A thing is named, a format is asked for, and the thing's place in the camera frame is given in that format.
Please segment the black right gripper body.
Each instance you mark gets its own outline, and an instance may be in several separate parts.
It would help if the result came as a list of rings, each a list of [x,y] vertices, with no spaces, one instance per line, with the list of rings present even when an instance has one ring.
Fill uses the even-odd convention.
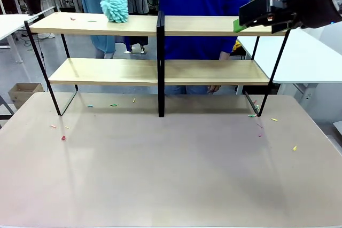
[[[294,11],[296,26],[320,28],[341,22],[341,0],[288,0]]]

